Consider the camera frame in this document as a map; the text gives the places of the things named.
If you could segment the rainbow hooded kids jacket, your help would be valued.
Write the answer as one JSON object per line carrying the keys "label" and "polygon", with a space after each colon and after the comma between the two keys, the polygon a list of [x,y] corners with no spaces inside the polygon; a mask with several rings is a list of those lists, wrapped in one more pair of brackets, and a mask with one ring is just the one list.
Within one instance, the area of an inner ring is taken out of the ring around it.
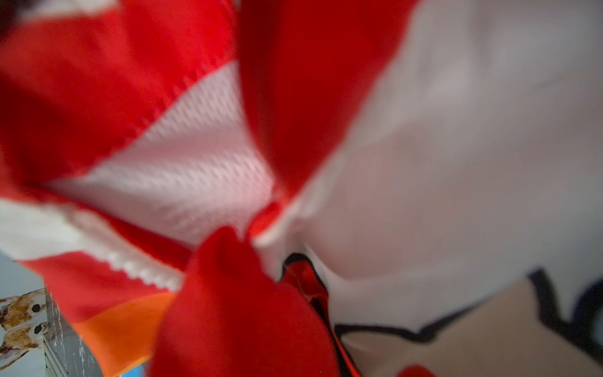
{"label": "rainbow hooded kids jacket", "polygon": [[105,376],[600,376],[600,1],[4,1],[1,250]]}

